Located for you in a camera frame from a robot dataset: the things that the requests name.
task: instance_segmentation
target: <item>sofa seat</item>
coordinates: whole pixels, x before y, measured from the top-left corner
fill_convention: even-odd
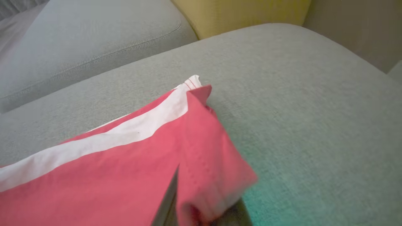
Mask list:
[[[0,67],[0,113],[196,41],[165,0],[52,0]]]
[[[302,27],[259,25],[94,76],[0,115],[11,164],[133,112],[198,74],[259,182],[253,225],[402,222],[402,86]]]

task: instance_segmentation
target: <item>yellow cushion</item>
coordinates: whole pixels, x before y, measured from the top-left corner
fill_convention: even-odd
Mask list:
[[[302,25],[310,0],[172,0],[199,39],[263,23]]]

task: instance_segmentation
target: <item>dark object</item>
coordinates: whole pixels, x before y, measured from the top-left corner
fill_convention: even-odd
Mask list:
[[[162,203],[156,213],[151,226],[178,226],[176,216],[177,170],[167,189]],[[229,208],[220,218],[210,224],[211,226],[251,226],[244,202],[240,199]]]

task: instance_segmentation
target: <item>white stripe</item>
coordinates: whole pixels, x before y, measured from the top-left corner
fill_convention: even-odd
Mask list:
[[[127,115],[129,115],[129,114],[126,114],[126,115],[123,115],[123,116],[118,117],[118,118],[116,118],[116,119],[113,119],[112,121],[107,122],[107,123],[105,123],[105,124],[103,124],[103,125],[100,125],[100,126],[98,126],[98,127],[96,127],[96,128],[93,128],[93,129],[91,129],[91,130],[88,131],[88,132],[94,131],[94,130],[96,130],[96,129],[98,129],[98,128],[101,128],[101,127],[104,127],[105,125],[110,124],[110,123],[112,123],[112,122],[114,122],[114,121],[117,121],[117,120],[119,120],[119,119],[121,119],[121,118],[123,118],[124,116],[127,116]]]
[[[190,81],[192,81],[192,82],[194,83],[195,87],[196,87],[196,88],[199,88],[199,87],[202,86],[202,85],[201,85],[201,82],[200,82],[200,80],[199,80],[199,77],[200,77],[200,76],[198,76],[198,75],[195,74],[195,75],[191,76],[190,78],[188,78],[187,80],[185,80],[183,84],[189,84],[189,83],[191,84]]]
[[[191,77],[201,86],[198,76]],[[70,141],[40,151],[17,163],[0,168],[0,192],[38,178],[56,167],[95,152],[138,142],[152,136],[162,125],[187,112],[187,85],[177,87],[152,110],[116,126],[106,133]]]

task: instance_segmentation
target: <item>red and white cloth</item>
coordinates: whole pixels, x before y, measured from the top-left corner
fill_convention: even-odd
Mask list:
[[[181,226],[209,222],[257,181],[198,76],[142,109],[0,168],[0,225],[151,224],[177,166]]]

